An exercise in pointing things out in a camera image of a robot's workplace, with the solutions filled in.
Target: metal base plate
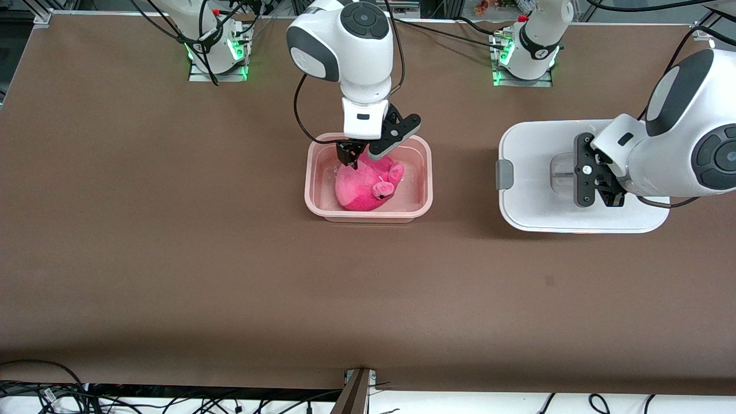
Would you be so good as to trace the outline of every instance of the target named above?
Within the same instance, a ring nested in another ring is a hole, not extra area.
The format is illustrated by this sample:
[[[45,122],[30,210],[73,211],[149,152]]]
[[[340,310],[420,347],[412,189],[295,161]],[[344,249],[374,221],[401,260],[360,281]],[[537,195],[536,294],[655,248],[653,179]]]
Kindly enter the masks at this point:
[[[590,207],[578,207],[569,194],[552,189],[550,162],[573,150],[579,133],[593,135],[610,120],[524,122],[509,128],[498,148],[499,207],[503,218],[524,231],[551,233],[646,233],[661,226],[666,208],[647,206],[628,194],[621,207],[606,207],[595,195]],[[669,197],[650,197],[669,203]]]
[[[488,41],[491,44],[497,44],[506,47],[509,42],[510,32],[503,30],[497,32],[496,35],[489,35]],[[502,50],[489,48],[491,51],[491,69],[493,70],[494,86],[525,86],[527,88],[551,88],[552,87],[552,71],[548,69],[542,77],[535,80],[519,79],[511,74],[503,65],[499,63]]]
[[[253,38],[253,28],[251,27],[245,32],[244,37],[246,39]],[[252,48],[252,42],[249,41],[243,45],[243,60],[238,62],[233,68],[225,73],[216,74],[215,77],[219,82],[245,82],[248,80],[248,63],[250,62],[250,51]],[[212,82],[210,74],[199,70],[194,62],[190,63],[189,66],[189,81],[190,82]]]

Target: pink container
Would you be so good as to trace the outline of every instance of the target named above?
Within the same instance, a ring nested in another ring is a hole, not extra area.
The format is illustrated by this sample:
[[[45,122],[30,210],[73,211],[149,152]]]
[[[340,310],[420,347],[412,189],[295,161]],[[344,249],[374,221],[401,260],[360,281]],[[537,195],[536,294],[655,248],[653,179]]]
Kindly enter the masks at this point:
[[[342,136],[326,133],[317,139],[327,141]],[[334,145],[312,142],[307,156],[304,201],[313,213],[331,222],[405,223],[426,213],[432,205],[432,152],[418,136],[409,137],[389,153],[394,161],[404,164],[404,177],[394,197],[373,211],[348,211],[338,203],[335,179],[340,161]]]

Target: pink plush toy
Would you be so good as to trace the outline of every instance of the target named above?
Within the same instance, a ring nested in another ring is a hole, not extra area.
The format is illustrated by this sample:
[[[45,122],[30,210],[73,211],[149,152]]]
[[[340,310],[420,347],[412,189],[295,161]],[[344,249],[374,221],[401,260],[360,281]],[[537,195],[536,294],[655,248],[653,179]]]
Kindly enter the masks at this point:
[[[403,176],[404,164],[389,157],[373,161],[363,153],[358,158],[358,169],[340,166],[335,194],[346,210],[375,210],[394,195]]]

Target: brown table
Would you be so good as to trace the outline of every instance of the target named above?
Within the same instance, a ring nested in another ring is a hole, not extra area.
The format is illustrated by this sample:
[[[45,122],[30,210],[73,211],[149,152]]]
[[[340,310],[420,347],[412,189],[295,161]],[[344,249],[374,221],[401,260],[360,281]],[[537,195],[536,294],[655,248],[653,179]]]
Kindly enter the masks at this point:
[[[435,199],[371,226],[304,205],[288,23],[219,88],[142,18],[34,32],[0,111],[3,359],[86,382],[339,387],[367,365],[396,389],[734,393],[736,193],[576,236],[516,231],[494,187],[508,127],[639,113],[685,27],[573,26],[553,88],[493,87],[486,48],[401,27],[394,103],[422,115]],[[307,81],[311,131],[340,130],[339,97]]]

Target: white floor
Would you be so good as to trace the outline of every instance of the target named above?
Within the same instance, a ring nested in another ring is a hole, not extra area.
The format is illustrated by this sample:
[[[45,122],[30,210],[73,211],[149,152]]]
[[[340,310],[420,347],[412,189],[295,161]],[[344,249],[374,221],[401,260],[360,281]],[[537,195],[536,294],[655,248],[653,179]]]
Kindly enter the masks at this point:
[[[548,394],[541,393],[437,393],[412,391],[383,391],[370,399],[369,412],[385,414],[537,414],[545,403]],[[611,414],[642,414],[645,395],[604,394]],[[130,398],[123,399],[130,404],[151,404],[163,406],[170,399]],[[56,403],[56,412],[75,413],[76,404],[71,399],[61,399]],[[240,400],[243,413],[253,413],[258,401]],[[292,401],[278,401],[268,404],[263,414],[278,414],[293,404]],[[191,414],[201,405],[201,400],[191,400],[172,406],[168,414]],[[213,414],[234,414],[236,402],[221,403],[220,409],[211,410]],[[329,414],[333,403],[313,403],[314,414]],[[40,403],[36,397],[9,397],[0,399],[0,414],[38,414]],[[143,414],[161,413],[161,408],[139,408]],[[289,414],[305,414],[306,404],[295,407]],[[129,408],[116,408],[111,414],[134,413]],[[649,414],[733,414],[736,413],[736,397],[727,396],[656,396],[649,406]],[[595,414],[588,405],[588,394],[557,394],[551,402],[547,414]]]

